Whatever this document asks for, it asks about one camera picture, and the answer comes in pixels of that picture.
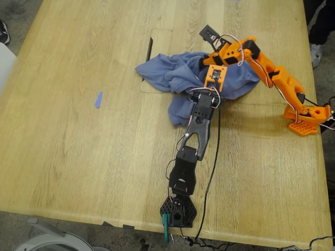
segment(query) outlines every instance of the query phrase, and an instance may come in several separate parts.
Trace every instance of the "green clip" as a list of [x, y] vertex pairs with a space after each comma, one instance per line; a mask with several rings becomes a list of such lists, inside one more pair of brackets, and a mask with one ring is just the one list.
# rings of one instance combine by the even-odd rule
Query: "green clip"
[[164, 242], [168, 243], [169, 242], [169, 223], [170, 223], [170, 214], [169, 213], [164, 213], [162, 214], [162, 222], [163, 222], [163, 227], [164, 227]]

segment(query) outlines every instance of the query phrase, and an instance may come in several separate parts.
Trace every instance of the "black cable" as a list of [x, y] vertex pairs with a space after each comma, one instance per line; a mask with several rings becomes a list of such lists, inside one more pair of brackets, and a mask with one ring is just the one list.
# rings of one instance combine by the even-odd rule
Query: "black cable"
[[320, 240], [320, 239], [328, 239], [328, 238], [334, 239], [335, 236], [324, 236], [324, 237], [312, 239], [309, 243], [309, 248], [308, 249], [300, 249], [297, 246], [293, 245], [293, 246], [289, 246], [289, 247], [282, 247], [279, 250], [285, 249], [285, 250], [311, 251], [313, 242], [315, 242], [317, 240]]
[[328, 100], [328, 104], [329, 104], [330, 107], [331, 107], [330, 101], [331, 101], [333, 98], [335, 98], [335, 96], [332, 96], [332, 97]]
[[199, 242], [193, 242], [192, 243], [192, 246], [194, 245], [194, 244], [196, 244], [196, 245], [199, 245], [199, 247], [209, 247], [209, 248], [212, 248], [213, 250], [216, 250], [216, 249], [219, 249], [220, 247], [222, 247], [222, 246], [227, 246], [227, 247], [229, 247], [229, 246], [232, 246], [232, 245], [229, 245], [229, 243], [223, 243], [223, 244], [221, 244], [220, 246], [218, 246], [218, 247], [214, 247], [214, 246], [212, 246], [212, 245], [206, 245], [205, 244], [205, 242], [202, 240], [202, 242], [204, 243], [204, 245], [201, 245], [201, 243], [199, 243]]
[[208, 245], [206, 244], [206, 242], [205, 242], [202, 238], [200, 238], [200, 240], [204, 243], [205, 246], [208, 246]]
[[172, 160], [170, 160], [169, 163], [168, 163], [167, 166], [166, 166], [165, 177], [167, 178], [167, 180], [169, 180], [169, 178], [168, 178], [168, 167], [169, 167], [169, 164], [170, 164], [171, 162], [175, 161], [175, 160], [176, 160], [176, 159], [172, 159]]
[[330, 179], [327, 179], [327, 181], [329, 181], [329, 182], [332, 182], [332, 183], [334, 183], [334, 184], [335, 184], [335, 181], [332, 181], [332, 180], [330, 180]]
[[324, 236], [324, 237], [320, 237], [320, 238], [312, 239], [312, 240], [310, 241], [310, 243], [309, 243], [309, 249], [312, 249], [312, 244], [313, 244], [314, 241], [317, 241], [317, 240], [319, 240], [319, 239], [328, 239], [328, 238], [332, 238], [332, 239], [334, 239], [335, 236]]
[[319, 106], [319, 105], [317, 105], [316, 103], [314, 103], [314, 102], [310, 101], [309, 99], [307, 99], [306, 97], [305, 97], [305, 100], [307, 100], [308, 102], [310, 102], [311, 104], [313, 104], [313, 105], [315, 105], [315, 106]]
[[182, 140], [184, 137], [185, 137], [185, 135], [183, 135], [183, 136], [178, 140], [178, 142], [177, 142], [177, 144], [176, 144], [176, 150], [177, 150], [177, 152], [179, 151], [179, 149], [178, 149], [178, 144], [179, 144], [180, 140]]
[[[215, 78], [215, 84], [216, 84], [216, 87], [217, 89], [219, 88], [219, 83], [217, 81], [217, 79]], [[203, 208], [203, 217], [201, 219], [201, 224], [200, 224], [200, 227], [199, 227], [199, 230], [198, 230], [198, 233], [197, 235], [195, 236], [195, 241], [198, 239], [199, 237], [199, 234], [201, 232], [201, 229], [203, 228], [203, 224], [204, 224], [204, 219], [205, 219], [205, 214], [206, 214], [206, 202], [207, 202], [207, 194], [208, 194], [208, 191], [209, 191], [209, 187], [210, 187], [210, 183], [211, 183], [211, 180], [213, 178], [213, 174], [214, 174], [214, 171], [215, 171], [215, 167], [216, 167], [216, 160], [218, 159], [218, 153], [219, 153], [219, 147], [220, 147], [220, 126], [221, 126], [221, 109], [220, 109], [220, 104], [219, 104], [219, 112], [218, 112], [218, 142], [217, 142], [217, 145], [216, 145], [216, 152], [215, 152], [215, 159], [214, 159], [214, 164], [213, 164], [213, 169], [211, 171], [211, 174], [210, 174], [210, 178], [209, 178], [209, 181], [208, 181], [208, 185], [207, 185], [207, 189], [206, 189], [206, 192], [205, 192], [205, 199], [204, 199], [204, 208]]]

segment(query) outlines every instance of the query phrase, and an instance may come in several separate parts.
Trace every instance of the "dark pants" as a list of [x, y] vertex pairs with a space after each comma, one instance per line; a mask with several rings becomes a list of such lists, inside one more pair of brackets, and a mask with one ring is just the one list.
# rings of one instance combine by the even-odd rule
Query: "dark pants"
[[[323, 0], [304, 0], [305, 15], [307, 25], [312, 20], [316, 9]], [[309, 33], [309, 42], [314, 44], [324, 44], [331, 31], [335, 30], [335, 0], [326, 0], [323, 7], [312, 26]]]

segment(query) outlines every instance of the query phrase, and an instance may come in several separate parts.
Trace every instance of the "blue tape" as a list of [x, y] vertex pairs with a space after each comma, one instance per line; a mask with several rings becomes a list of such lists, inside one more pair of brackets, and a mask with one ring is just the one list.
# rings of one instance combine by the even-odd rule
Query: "blue tape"
[[100, 103], [101, 103], [101, 98], [103, 97], [103, 92], [99, 92], [96, 101], [95, 101], [95, 108], [99, 108], [100, 107]]

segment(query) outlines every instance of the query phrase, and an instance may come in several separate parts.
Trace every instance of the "person's leg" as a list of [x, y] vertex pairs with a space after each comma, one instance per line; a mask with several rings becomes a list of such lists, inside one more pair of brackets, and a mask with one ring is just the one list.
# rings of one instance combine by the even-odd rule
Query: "person's leg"
[[309, 33], [309, 42], [324, 44], [331, 31], [335, 30], [335, 0], [327, 0]]
[[0, 20], [0, 43], [9, 43], [10, 38], [8, 35], [7, 25]]
[[323, 0], [304, 0], [306, 23], [309, 25], [316, 9], [322, 4]]
[[310, 43], [310, 57], [312, 66], [319, 65], [322, 49], [321, 45], [326, 43], [331, 31], [335, 30], [335, 0], [327, 0], [325, 7], [323, 7], [312, 26], [308, 39]]

